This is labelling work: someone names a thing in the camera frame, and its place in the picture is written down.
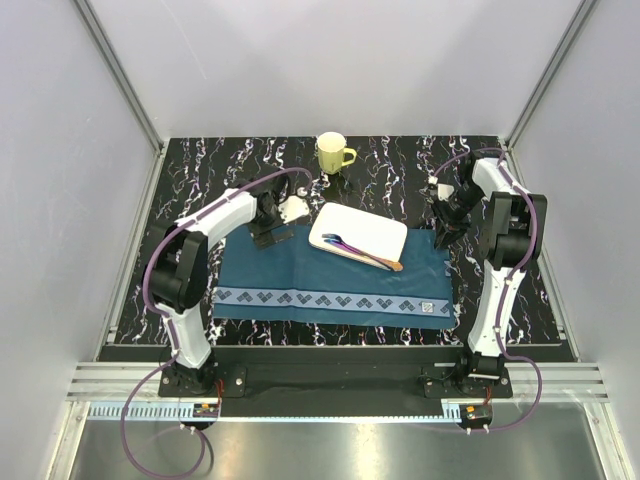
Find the blue cloth placemat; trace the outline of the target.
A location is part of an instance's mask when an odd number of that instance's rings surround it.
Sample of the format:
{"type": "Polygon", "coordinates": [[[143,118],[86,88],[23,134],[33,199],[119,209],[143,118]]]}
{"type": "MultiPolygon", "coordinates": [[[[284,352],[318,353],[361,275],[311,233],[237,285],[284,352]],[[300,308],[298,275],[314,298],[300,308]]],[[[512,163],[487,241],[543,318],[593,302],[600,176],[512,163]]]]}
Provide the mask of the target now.
{"type": "Polygon", "coordinates": [[[449,255],[430,230],[412,229],[402,271],[392,272],[312,247],[310,229],[265,249],[240,227],[226,238],[213,294],[216,318],[388,326],[430,330],[456,323],[449,255]]]}

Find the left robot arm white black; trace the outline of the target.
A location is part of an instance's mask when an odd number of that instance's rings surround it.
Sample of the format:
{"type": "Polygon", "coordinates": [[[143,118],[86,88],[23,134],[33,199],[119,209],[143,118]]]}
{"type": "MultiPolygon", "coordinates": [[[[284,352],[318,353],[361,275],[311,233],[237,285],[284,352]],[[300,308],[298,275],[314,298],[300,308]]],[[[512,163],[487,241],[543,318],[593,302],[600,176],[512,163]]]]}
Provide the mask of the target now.
{"type": "Polygon", "coordinates": [[[151,229],[142,295],[147,310],[161,317],[170,340],[171,357],[162,366],[162,387],[180,396],[222,391],[200,311],[209,278],[209,253],[243,225],[259,249],[290,238],[290,231],[274,231],[309,214],[306,202],[294,193],[294,173],[310,174],[294,167],[241,181],[196,212],[151,229]]]}

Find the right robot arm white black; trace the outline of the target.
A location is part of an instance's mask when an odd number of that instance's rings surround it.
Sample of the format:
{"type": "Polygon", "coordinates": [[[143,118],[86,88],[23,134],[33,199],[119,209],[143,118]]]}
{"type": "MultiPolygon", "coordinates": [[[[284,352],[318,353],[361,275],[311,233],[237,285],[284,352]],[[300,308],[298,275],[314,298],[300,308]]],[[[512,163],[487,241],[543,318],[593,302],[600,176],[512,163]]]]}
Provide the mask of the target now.
{"type": "Polygon", "coordinates": [[[452,371],[452,383],[466,396],[498,386],[507,361],[523,361],[506,352],[507,326],[525,274],[541,253],[547,197],[527,190],[510,172],[504,152],[483,148],[459,154],[429,178],[436,249],[463,237],[470,214],[488,201],[479,247],[484,261],[481,298],[467,347],[452,371]]]}

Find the white rectangular plate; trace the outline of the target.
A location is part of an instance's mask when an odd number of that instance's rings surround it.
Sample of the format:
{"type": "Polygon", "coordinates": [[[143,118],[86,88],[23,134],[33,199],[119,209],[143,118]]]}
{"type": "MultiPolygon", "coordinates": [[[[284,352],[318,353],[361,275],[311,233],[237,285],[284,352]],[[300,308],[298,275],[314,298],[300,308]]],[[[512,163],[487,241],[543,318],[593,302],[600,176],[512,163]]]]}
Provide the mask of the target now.
{"type": "Polygon", "coordinates": [[[408,235],[408,227],[396,220],[338,203],[326,203],[311,226],[311,246],[368,265],[372,260],[329,245],[324,234],[337,234],[348,245],[374,256],[399,261],[408,235]]]}

